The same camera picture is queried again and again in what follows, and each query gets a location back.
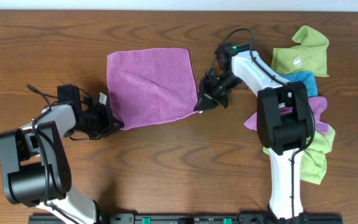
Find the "purple cloth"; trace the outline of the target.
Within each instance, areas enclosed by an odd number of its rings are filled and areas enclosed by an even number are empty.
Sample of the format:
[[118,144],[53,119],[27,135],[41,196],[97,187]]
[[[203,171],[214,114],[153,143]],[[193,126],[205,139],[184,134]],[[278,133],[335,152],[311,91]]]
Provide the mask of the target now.
[[112,113],[125,131],[177,121],[195,112],[198,96],[187,49],[111,53],[106,80]]
[[[308,101],[315,119],[315,130],[320,134],[330,134],[332,132],[330,125],[321,121],[322,113],[328,108],[327,99],[323,96],[314,96],[309,98]],[[249,130],[257,130],[257,112],[245,120],[244,126]]]

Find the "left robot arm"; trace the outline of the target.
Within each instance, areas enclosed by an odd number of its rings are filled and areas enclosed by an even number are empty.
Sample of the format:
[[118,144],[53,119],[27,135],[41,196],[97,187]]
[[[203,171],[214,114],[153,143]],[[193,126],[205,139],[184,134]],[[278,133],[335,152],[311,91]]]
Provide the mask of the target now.
[[39,94],[46,106],[30,123],[0,133],[2,184],[7,200],[46,210],[63,223],[109,223],[110,218],[99,205],[72,185],[62,144],[63,138],[75,133],[100,140],[124,127],[113,116],[108,96],[81,96],[84,90],[71,84],[58,86],[54,97],[32,85],[27,87]]

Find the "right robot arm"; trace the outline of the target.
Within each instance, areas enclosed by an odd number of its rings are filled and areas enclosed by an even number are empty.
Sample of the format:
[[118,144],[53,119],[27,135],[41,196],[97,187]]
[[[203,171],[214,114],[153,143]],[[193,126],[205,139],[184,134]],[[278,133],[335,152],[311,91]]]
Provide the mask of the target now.
[[276,220],[299,222],[300,162],[315,129],[305,85],[278,75],[250,44],[219,44],[214,54],[222,74],[211,70],[204,75],[194,110],[228,106],[227,95],[241,82],[252,90],[257,97],[257,134],[270,157],[269,209]]

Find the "blue cloth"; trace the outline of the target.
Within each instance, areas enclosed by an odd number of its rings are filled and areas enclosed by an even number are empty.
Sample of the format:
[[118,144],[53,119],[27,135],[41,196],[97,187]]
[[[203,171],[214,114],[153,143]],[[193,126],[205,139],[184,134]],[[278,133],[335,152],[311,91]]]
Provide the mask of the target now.
[[302,82],[306,86],[307,95],[309,98],[318,95],[316,80],[312,72],[300,71],[289,74],[280,74],[280,76],[286,78],[290,82]]

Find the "upper green cloth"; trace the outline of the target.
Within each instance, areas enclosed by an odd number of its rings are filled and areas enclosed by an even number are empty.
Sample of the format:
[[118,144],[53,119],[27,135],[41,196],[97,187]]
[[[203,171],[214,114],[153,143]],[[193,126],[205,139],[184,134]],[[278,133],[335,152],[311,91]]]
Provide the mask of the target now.
[[271,68],[280,74],[307,71],[316,77],[328,77],[329,40],[319,31],[302,26],[292,37],[297,43],[290,48],[274,48]]

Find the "green cloth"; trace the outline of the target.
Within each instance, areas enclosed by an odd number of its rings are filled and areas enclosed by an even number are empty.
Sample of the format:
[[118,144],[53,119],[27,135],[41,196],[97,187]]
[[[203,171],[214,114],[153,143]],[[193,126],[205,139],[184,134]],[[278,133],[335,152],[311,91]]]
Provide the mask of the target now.
[[329,124],[316,128],[313,142],[305,149],[301,160],[301,180],[317,185],[322,182],[327,171],[326,154],[332,151],[335,134]]
[[302,26],[292,37],[297,43],[290,48],[274,48],[271,68],[280,74],[307,71],[316,77],[328,77],[329,40],[319,31]]

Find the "lower green cloth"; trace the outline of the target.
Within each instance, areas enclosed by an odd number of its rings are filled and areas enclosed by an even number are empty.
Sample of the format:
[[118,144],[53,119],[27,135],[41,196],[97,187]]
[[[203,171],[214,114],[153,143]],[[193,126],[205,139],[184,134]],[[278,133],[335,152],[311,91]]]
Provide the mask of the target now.
[[313,142],[305,149],[301,160],[301,180],[317,185],[322,182],[327,171],[326,154],[332,151],[335,134],[329,124],[316,128]]

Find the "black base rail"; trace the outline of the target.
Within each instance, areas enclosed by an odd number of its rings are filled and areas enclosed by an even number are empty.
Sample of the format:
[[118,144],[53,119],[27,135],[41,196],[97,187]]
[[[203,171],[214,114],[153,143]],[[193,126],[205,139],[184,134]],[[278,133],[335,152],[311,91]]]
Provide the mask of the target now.
[[343,224],[340,215],[308,215],[303,214],[294,220],[277,220],[267,213],[240,213],[229,215],[134,215],[116,213],[107,219],[109,224]]

